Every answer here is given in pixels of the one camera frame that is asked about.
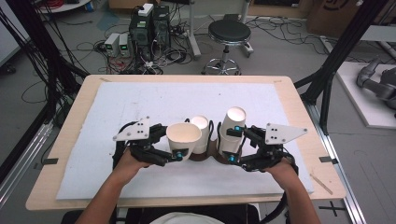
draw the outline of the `white bracket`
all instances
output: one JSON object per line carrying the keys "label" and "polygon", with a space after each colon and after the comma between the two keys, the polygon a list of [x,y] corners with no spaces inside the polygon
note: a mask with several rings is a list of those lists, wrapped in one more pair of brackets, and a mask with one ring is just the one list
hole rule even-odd
{"label": "white bracket", "polygon": [[114,141],[139,140],[149,138],[149,117],[139,120],[136,124],[126,127],[113,137]]}
{"label": "white bracket", "polygon": [[268,123],[265,134],[265,144],[285,144],[308,133],[306,128],[297,128],[280,124]]}

